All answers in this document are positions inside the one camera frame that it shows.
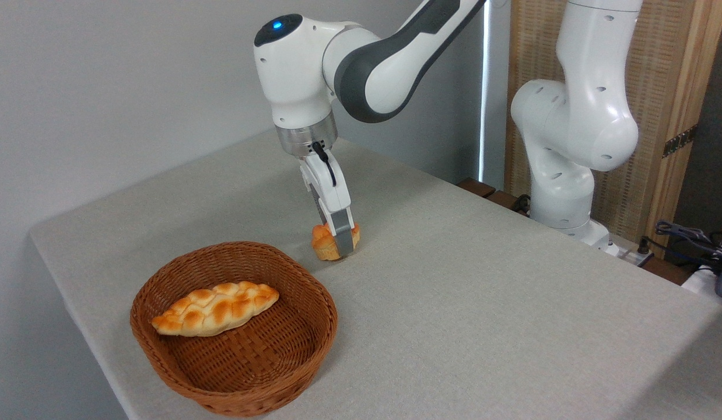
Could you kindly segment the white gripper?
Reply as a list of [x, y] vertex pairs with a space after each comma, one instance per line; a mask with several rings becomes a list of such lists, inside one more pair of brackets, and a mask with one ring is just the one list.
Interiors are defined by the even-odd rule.
[[305, 185], [315, 199], [322, 223], [328, 223], [339, 256], [344, 258], [354, 251], [351, 198], [339, 163], [331, 151], [326, 151], [326, 154], [328, 163], [316, 153], [300, 157], [300, 169]]

